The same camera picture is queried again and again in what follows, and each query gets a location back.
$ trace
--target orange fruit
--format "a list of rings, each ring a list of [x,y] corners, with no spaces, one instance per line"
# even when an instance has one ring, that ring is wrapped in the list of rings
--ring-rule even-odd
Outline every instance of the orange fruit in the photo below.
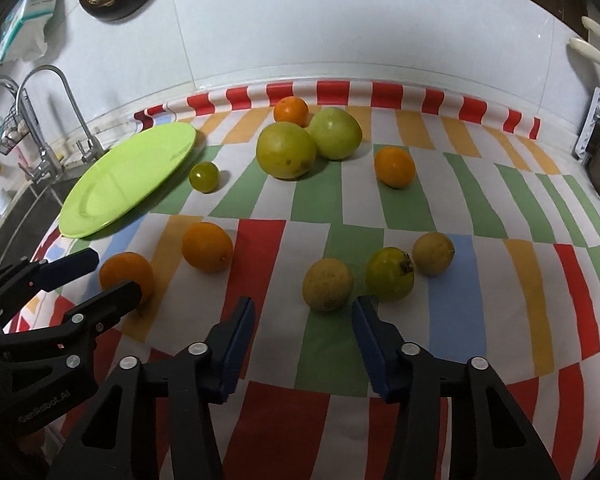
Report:
[[[283,97],[273,107],[273,118],[277,123],[293,123],[304,128],[309,120],[309,107],[299,97]]]
[[[202,272],[225,270],[231,264],[233,254],[231,238],[216,224],[193,224],[182,237],[182,256],[191,267]]]
[[[114,254],[100,267],[100,287],[107,290],[123,280],[132,280],[140,285],[143,304],[154,291],[154,270],[144,256],[137,253]]]
[[[411,155],[397,146],[379,150],[374,159],[374,169],[380,182],[395,189],[407,187],[416,177],[416,165]]]

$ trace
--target stainless steel sink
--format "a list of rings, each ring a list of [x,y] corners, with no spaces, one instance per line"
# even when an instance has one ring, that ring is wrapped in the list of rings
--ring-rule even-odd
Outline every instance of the stainless steel sink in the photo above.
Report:
[[[0,219],[0,268],[31,258],[46,231],[60,214],[69,192],[89,164],[68,167],[56,179],[30,184]]]

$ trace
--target metal bolt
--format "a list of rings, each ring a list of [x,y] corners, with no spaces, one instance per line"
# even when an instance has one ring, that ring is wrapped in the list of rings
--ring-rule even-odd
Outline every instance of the metal bolt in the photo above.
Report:
[[[123,370],[131,370],[134,366],[138,364],[138,359],[129,355],[127,357],[123,357],[120,359],[120,368]]]
[[[76,368],[80,364],[80,358],[77,355],[70,355],[66,359],[66,365],[69,368]]]
[[[405,355],[418,355],[420,353],[420,347],[416,343],[405,343],[400,350]]]
[[[484,357],[474,357],[471,359],[471,366],[477,370],[486,370],[489,368],[489,362]]]
[[[189,346],[189,353],[192,355],[202,355],[209,347],[204,343],[193,343],[193,345]]]

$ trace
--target oval plate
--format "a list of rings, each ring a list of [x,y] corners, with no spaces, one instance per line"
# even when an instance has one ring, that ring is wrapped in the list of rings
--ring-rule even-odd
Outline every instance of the oval plate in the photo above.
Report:
[[[62,236],[89,236],[133,209],[176,170],[195,141],[193,126],[173,123],[154,126],[113,148],[66,198],[58,219]]]

